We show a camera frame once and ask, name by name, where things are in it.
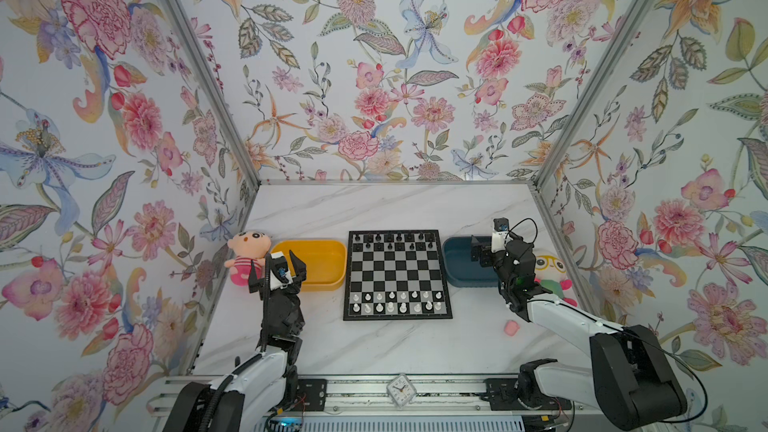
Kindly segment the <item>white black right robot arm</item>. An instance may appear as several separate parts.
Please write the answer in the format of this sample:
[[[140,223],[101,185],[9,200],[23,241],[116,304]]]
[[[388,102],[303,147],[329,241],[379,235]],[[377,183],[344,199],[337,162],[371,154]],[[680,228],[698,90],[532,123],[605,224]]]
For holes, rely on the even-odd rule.
[[[673,356],[644,326],[626,327],[583,311],[536,279],[534,245],[505,218],[487,240],[471,240],[470,259],[492,269],[509,310],[555,333],[583,352],[587,367],[538,359],[520,366],[513,395],[537,408],[566,399],[599,409],[618,429],[631,431],[683,416],[688,402],[671,366]]]

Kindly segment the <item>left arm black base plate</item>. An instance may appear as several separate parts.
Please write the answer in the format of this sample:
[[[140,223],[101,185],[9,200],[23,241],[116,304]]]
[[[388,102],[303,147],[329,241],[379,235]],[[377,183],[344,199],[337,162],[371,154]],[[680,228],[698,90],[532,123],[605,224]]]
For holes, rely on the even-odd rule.
[[[323,412],[327,399],[327,379],[289,379],[286,382],[283,411]]]

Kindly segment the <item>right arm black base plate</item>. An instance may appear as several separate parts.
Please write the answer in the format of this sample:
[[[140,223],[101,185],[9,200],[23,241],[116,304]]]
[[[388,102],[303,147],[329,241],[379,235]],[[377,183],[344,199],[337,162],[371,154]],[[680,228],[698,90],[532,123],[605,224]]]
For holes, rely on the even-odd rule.
[[[492,411],[570,411],[572,403],[563,398],[546,396],[529,377],[500,377],[484,380],[481,399]]]

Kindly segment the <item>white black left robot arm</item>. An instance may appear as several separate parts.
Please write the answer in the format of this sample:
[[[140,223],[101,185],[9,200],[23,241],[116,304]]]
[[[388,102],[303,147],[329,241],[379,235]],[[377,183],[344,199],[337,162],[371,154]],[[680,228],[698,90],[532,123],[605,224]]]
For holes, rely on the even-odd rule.
[[[256,353],[222,379],[186,384],[165,431],[253,431],[298,402],[296,362],[305,325],[299,293],[307,266],[293,252],[265,258],[263,277],[251,273],[249,291],[262,301]]]

